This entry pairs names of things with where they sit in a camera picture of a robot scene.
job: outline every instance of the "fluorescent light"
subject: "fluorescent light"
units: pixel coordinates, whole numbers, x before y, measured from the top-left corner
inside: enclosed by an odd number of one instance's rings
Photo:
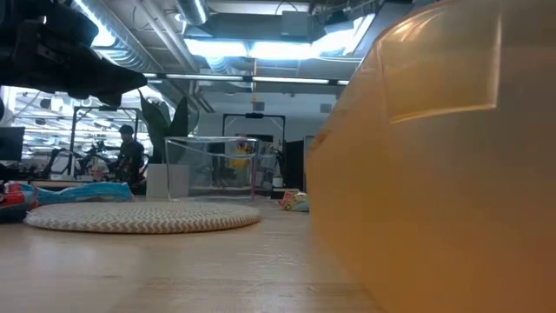
[[[32,134],[57,134],[57,135],[71,135],[71,130],[47,130],[47,129],[35,129],[35,128],[25,128],[25,132]],[[78,136],[88,136],[92,134],[102,134],[109,137],[119,137],[120,132],[117,130],[76,130],[76,135]],[[149,134],[138,132],[138,139],[148,139]]]
[[[366,17],[359,17],[354,21],[355,25],[355,33],[352,40],[347,43],[346,49],[344,50],[344,56],[349,53],[353,53],[357,46],[363,39],[363,36],[367,33],[369,27],[371,27],[371,23],[373,22],[375,14],[369,14]]]
[[[344,49],[354,35],[354,30],[339,30],[327,34],[319,40],[313,42],[314,53],[318,56],[322,52],[336,51]]]
[[[93,12],[83,3],[83,0],[75,0],[83,13],[98,27],[98,35],[93,40],[92,45],[97,47],[109,47],[116,42],[116,39],[110,34],[101,21],[93,14]]]
[[[157,99],[162,99],[162,94],[160,92],[150,88],[149,86],[142,86],[141,88],[139,88],[139,90],[141,91],[141,93],[144,97],[155,97]],[[122,97],[138,98],[139,97],[139,92],[137,90],[131,90],[131,91],[128,91],[128,92],[124,93],[122,95]]]
[[[260,59],[305,60],[317,57],[309,43],[256,42],[249,54]]]
[[[191,54],[203,57],[245,57],[243,42],[185,39]]]
[[[314,79],[314,78],[286,78],[286,77],[253,77],[254,82],[265,83],[314,83],[314,84],[328,84],[327,79]]]
[[[104,119],[96,119],[94,123],[99,124],[99,125],[104,126],[104,127],[112,126],[111,121],[107,121],[107,120],[104,120]]]
[[[232,75],[168,74],[169,79],[195,79],[206,81],[242,82],[243,77]]]

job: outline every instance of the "desk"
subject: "desk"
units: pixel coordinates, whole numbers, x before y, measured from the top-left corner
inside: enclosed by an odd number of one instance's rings
[[[309,231],[271,202],[260,223],[181,235],[102,235],[0,225],[0,310],[376,312]]]

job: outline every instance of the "round woven mat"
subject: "round woven mat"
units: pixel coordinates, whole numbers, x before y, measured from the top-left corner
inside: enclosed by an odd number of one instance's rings
[[[68,203],[34,209],[25,222],[49,230],[170,234],[231,229],[259,218],[255,208],[225,203]]]

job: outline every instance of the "white planter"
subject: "white planter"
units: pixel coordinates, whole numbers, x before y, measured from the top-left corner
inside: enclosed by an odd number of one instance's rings
[[[186,197],[189,190],[189,167],[171,164],[172,174],[168,180],[166,164],[149,164],[147,171],[147,197],[169,198],[169,186],[173,197]]]

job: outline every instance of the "yellow object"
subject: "yellow object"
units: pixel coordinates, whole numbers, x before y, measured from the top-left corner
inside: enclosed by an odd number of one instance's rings
[[[239,146],[235,149],[235,154],[237,156],[242,156],[242,155],[247,155],[248,154],[248,146],[246,144],[244,144],[243,146]],[[229,162],[229,166],[233,169],[236,170],[242,170],[245,169],[247,167],[248,164],[248,159],[240,159],[240,158],[234,158],[232,160],[230,160]]]
[[[313,228],[386,312],[556,312],[554,14],[549,0],[414,13],[314,140]]]

